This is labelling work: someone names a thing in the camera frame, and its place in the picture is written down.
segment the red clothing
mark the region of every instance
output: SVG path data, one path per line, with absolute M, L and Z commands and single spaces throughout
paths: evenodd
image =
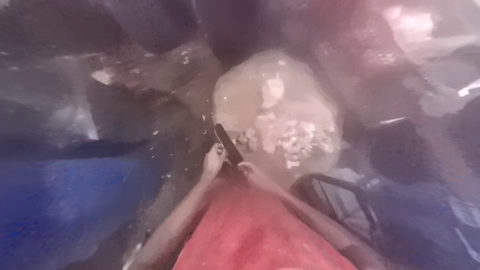
M 243 184 L 222 187 L 174 270 L 354 270 L 278 198 Z

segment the finger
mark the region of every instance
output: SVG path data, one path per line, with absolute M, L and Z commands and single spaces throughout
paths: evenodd
M 214 143 L 212 148 L 210 149 L 210 152 L 217 152 L 218 149 L 223 149 L 223 145 L 221 143 Z
M 220 158 L 222 160 L 226 160 L 227 159 L 227 151 L 225 149 L 222 150 L 222 153 L 220 154 Z
M 251 162 L 248 162 L 248 161 L 242 161 L 238 164 L 238 166 L 247 167 L 251 170 L 253 170 L 253 168 L 255 168 L 255 165 L 253 165 Z

